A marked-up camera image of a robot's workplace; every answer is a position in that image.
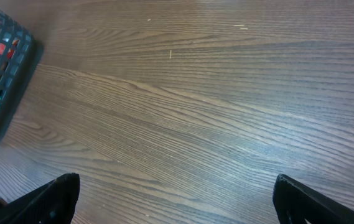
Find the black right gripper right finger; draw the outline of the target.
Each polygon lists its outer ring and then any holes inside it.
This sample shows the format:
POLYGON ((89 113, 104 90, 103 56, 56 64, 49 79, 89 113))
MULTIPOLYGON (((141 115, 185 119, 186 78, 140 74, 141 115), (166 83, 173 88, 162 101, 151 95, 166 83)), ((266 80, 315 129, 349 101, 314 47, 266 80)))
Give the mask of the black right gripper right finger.
POLYGON ((354 224, 354 210, 279 174, 272 202, 282 224, 354 224))

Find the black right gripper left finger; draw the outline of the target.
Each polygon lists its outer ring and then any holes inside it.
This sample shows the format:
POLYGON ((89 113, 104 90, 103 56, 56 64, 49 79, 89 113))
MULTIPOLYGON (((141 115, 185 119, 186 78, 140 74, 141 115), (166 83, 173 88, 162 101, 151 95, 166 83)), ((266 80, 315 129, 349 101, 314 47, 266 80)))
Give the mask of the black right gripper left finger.
POLYGON ((61 175, 41 187, 7 203, 0 198, 0 224, 69 224, 80 194, 80 176, 61 175))

